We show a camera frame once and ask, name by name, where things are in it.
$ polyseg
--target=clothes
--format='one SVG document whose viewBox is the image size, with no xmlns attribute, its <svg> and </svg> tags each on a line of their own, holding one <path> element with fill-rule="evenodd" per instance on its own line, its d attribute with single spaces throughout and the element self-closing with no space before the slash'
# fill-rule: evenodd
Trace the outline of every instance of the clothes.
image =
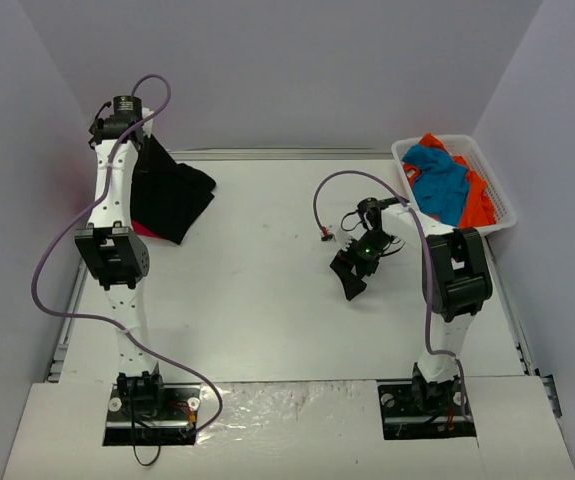
<svg viewBox="0 0 575 480">
<path fill-rule="evenodd" d="M 437 148 L 443 152 L 449 153 L 443 143 L 431 133 L 425 134 L 418 143 L 424 147 Z M 463 214 L 458 222 L 458 227 L 484 227 L 486 225 L 495 224 L 496 212 L 494 204 L 491 203 L 491 200 L 485 193 L 487 182 L 480 178 L 480 175 L 469 167 L 469 164 L 464 157 L 454 155 L 452 156 L 452 159 L 458 165 L 462 165 L 467 168 L 465 178 L 467 182 L 469 182 L 467 203 L 465 204 Z"/>
<path fill-rule="evenodd" d="M 177 164 L 153 135 L 146 150 L 146 158 L 139 156 L 132 176 L 134 230 L 180 245 L 213 200 L 216 182 L 200 170 Z"/>
<path fill-rule="evenodd" d="M 420 210 L 447 225 L 458 225 L 469 193 L 467 168 L 454 163 L 444 150 L 422 144 L 411 147 L 403 162 L 421 171 L 412 186 Z"/>
</svg>

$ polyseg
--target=white panel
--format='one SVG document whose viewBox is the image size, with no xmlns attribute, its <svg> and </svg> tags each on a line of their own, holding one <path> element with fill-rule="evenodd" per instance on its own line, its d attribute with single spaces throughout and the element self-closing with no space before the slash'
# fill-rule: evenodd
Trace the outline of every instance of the white panel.
<svg viewBox="0 0 575 480">
<path fill-rule="evenodd" d="M 73 95 L 16 2 L 0 0 L 0 477 L 32 382 L 47 372 L 62 322 L 29 296 L 51 236 L 92 195 L 94 155 Z M 67 304 L 73 242 L 45 269 L 43 298 Z"/>
<path fill-rule="evenodd" d="M 543 4 L 474 136 L 518 213 L 493 248 L 575 462 L 575 2 Z"/>
<path fill-rule="evenodd" d="M 165 75 L 178 149 L 470 134 L 541 0 L 21 3 L 85 112 Z"/>
<path fill-rule="evenodd" d="M 374 382 L 219 387 L 225 409 L 199 442 L 143 470 L 130 447 L 101 446 L 108 385 L 35 385 L 5 480 L 575 479 L 538 378 L 471 380 L 478 441 L 384 441 Z M 215 408 L 203 389 L 199 416 Z"/>
<path fill-rule="evenodd" d="M 409 378 L 423 351 L 421 256 L 405 247 L 381 261 L 367 290 L 345 300 L 329 268 L 338 244 L 322 243 L 311 201 L 320 181 L 361 168 L 400 190 L 392 159 L 197 162 L 216 198 L 183 241 L 147 240 L 145 305 L 155 349 L 217 381 Z M 361 177 L 321 192 L 325 223 L 386 190 Z M 111 314 L 102 289 L 85 284 L 81 312 Z M 77 321 L 62 381 L 112 382 L 113 327 Z M 522 375 L 497 292 L 463 348 L 467 375 Z M 193 381 L 162 366 L 167 381 Z"/>
</svg>

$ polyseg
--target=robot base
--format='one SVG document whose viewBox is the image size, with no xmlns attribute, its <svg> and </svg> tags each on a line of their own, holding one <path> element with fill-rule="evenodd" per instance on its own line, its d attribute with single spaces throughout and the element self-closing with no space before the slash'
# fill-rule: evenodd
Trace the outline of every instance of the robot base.
<svg viewBox="0 0 575 480">
<path fill-rule="evenodd" d="M 147 416 L 136 415 L 132 437 L 131 412 L 122 404 L 114 386 L 109 399 L 103 446 L 132 446 L 132 442 L 137 446 L 194 445 L 200 388 L 165 385 L 164 398 L 161 411 Z"/>
<path fill-rule="evenodd" d="M 412 395 L 411 380 L 379 382 L 378 398 L 385 440 L 421 440 L 475 437 L 476 427 L 466 422 L 460 405 L 450 399 L 443 412 L 423 413 Z M 449 422 L 448 413 L 453 412 Z"/>
</svg>

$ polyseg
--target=wall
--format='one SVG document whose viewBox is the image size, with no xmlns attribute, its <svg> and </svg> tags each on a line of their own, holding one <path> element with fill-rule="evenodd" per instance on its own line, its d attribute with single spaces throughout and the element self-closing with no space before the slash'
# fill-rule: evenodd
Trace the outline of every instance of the wall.
<svg viewBox="0 0 575 480">
<path fill-rule="evenodd" d="M 86 113 L 165 75 L 156 131 L 179 149 L 471 133 L 541 0 L 21 3 Z"/>
<path fill-rule="evenodd" d="M 0 0 L 0 478 L 59 333 L 29 282 L 51 236 L 92 195 L 85 125 L 20 5 Z M 48 304 L 66 305 L 77 264 L 73 242 L 57 251 L 41 285 Z"/>
<path fill-rule="evenodd" d="M 493 248 L 575 463 L 575 2 L 543 3 L 474 136 L 518 211 Z"/>
</svg>

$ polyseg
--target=laundry basket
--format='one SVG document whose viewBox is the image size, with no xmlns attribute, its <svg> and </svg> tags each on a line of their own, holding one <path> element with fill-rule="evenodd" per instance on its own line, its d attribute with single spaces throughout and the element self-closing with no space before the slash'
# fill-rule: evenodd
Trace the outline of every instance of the laundry basket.
<svg viewBox="0 0 575 480">
<path fill-rule="evenodd" d="M 396 168 L 398 168 L 401 178 L 403 179 L 407 198 L 410 199 L 416 208 L 418 208 L 418 204 L 416 203 L 411 185 L 409 185 L 407 176 L 403 170 L 402 158 L 407 153 L 407 150 L 420 141 L 420 138 L 421 137 L 399 140 L 391 146 L 391 152 L 394 155 Z M 487 235 L 491 232 L 515 225 L 516 213 L 511 207 L 509 200 L 507 200 L 507 195 L 505 195 L 505 192 L 498 183 L 496 175 L 494 175 L 476 141 L 468 135 L 436 135 L 436 138 L 443 142 L 443 145 L 445 145 L 445 148 L 451 155 L 461 155 L 464 157 L 471 169 L 487 182 L 485 192 L 496 210 L 496 224 L 486 227 L 476 227 L 480 234 Z"/>
</svg>

